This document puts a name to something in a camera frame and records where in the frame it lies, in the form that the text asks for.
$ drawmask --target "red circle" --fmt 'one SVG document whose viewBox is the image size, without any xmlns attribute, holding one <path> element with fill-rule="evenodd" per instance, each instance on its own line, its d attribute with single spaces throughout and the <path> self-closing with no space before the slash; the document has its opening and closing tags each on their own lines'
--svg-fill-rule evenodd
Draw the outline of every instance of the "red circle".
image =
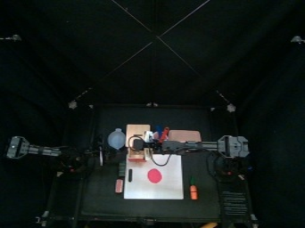
<svg viewBox="0 0 305 228">
<path fill-rule="evenodd" d="M 162 180 L 162 174 L 160 173 L 160 171 L 153 168 L 149 170 L 148 172 L 148 179 L 152 183 L 160 183 Z"/>
</svg>

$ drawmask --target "light fixture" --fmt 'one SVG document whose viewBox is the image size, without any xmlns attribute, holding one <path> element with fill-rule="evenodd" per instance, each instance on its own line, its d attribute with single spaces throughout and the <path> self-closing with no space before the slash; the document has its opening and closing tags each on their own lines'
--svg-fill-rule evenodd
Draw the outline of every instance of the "light fixture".
<svg viewBox="0 0 305 228">
<path fill-rule="evenodd" d="M 305 43 L 305 40 L 302 39 L 300 36 L 295 36 L 295 37 L 292 38 L 291 42 L 293 42 L 293 43 L 300 43 L 300 44 L 302 44 L 302 42 Z"/>
</svg>

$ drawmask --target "white bottle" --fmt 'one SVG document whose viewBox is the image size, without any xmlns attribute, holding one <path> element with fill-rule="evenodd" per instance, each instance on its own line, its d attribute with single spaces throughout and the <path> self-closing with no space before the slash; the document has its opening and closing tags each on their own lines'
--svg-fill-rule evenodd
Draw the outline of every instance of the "white bottle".
<svg viewBox="0 0 305 228">
<path fill-rule="evenodd" d="M 117 128 L 109 135 L 109 144 L 116 149 L 121 149 L 126 144 L 126 134 L 122 132 L 121 128 Z"/>
</svg>

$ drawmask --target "pink object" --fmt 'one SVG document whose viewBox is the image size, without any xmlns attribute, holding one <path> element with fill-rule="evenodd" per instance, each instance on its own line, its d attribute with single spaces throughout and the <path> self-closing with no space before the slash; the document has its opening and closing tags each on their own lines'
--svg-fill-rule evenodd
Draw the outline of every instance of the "pink object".
<svg viewBox="0 0 305 228">
<path fill-rule="evenodd" d="M 188 130 L 170 130 L 169 131 L 169 140 L 178 141 L 178 142 L 201 142 L 203 137 L 200 131 L 188 131 Z"/>
<path fill-rule="evenodd" d="M 148 179 L 152 183 L 160 183 L 162 180 L 162 174 L 160 173 L 160 171 L 153 168 L 149 170 L 148 172 Z"/>
</svg>

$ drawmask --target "white paper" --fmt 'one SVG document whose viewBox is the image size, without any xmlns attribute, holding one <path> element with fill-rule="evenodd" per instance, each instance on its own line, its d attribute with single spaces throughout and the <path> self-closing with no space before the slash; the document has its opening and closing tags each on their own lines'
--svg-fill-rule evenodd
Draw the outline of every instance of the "white paper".
<svg viewBox="0 0 305 228">
<path fill-rule="evenodd" d="M 165 164 L 169 155 L 154 154 L 158 164 Z M 133 169 L 133 181 L 129 182 L 129 170 Z M 158 183 L 153 183 L 148 178 L 152 169 L 157 169 L 162 175 Z M 142 200 L 182 200 L 182 167 L 181 156 L 172 155 L 169 164 L 160 167 L 153 160 L 148 162 L 126 162 L 126 184 L 125 199 Z"/>
</svg>

